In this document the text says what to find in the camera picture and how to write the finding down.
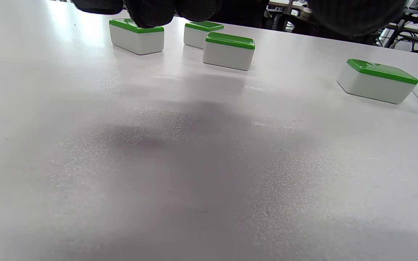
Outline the person's left hand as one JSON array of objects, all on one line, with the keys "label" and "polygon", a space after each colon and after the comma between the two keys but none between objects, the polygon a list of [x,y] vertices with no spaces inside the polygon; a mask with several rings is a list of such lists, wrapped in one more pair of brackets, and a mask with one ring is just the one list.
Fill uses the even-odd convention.
[{"label": "person's left hand", "polygon": [[[258,28],[267,0],[75,0],[86,13],[115,15],[126,9],[140,28],[166,25],[177,14],[187,20],[206,20]],[[399,17],[405,0],[309,0],[320,25],[345,36],[372,33]]]}]

